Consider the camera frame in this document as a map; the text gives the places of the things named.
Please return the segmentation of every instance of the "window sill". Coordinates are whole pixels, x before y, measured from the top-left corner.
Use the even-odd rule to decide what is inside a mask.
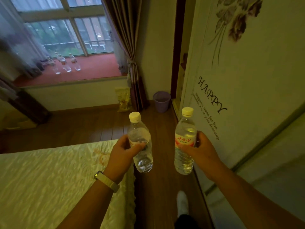
[[[122,75],[120,73],[114,53],[91,55],[89,57],[78,56],[77,61],[81,66],[80,71],[76,71],[75,68],[72,67],[72,63],[69,61],[69,59],[67,60],[69,66],[72,68],[71,72],[66,72],[61,65],[58,65],[58,61],[56,61],[56,65],[61,72],[59,75],[54,73],[51,66],[47,66],[42,72],[42,75],[34,79],[28,79],[24,76],[20,76],[14,81],[14,84],[20,88],[53,86],[56,84],[67,82],[70,83],[80,80],[94,81],[100,80],[101,78],[122,77],[127,75]]]

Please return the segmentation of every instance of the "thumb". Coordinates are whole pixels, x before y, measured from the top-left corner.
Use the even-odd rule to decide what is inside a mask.
[[[191,157],[194,157],[196,153],[196,148],[189,146],[189,145],[178,145],[179,149],[181,149],[182,152],[188,154]]]
[[[146,143],[142,142],[140,144],[136,144],[132,146],[130,149],[126,150],[132,157],[137,155],[140,151],[142,151],[146,146]]]

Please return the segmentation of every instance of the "person's left arm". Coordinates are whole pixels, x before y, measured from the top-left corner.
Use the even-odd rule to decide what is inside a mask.
[[[133,157],[145,147],[145,143],[137,144],[130,149],[127,149],[128,147],[128,136],[123,135],[114,145],[108,165],[103,172],[116,184],[123,179],[132,164]],[[96,180],[57,229],[100,228],[112,194],[112,189]]]

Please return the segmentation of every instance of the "person's right arm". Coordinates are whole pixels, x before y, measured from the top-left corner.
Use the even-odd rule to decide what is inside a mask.
[[[305,223],[258,192],[219,159],[209,139],[198,131],[200,146],[182,145],[207,178],[214,181],[239,218],[250,228],[305,228]]]

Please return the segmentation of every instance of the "person's left hand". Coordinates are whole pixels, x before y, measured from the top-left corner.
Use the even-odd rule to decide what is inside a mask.
[[[128,135],[123,135],[113,146],[108,165],[103,174],[119,184],[132,164],[133,157],[145,146],[146,144],[142,142],[130,148]]]

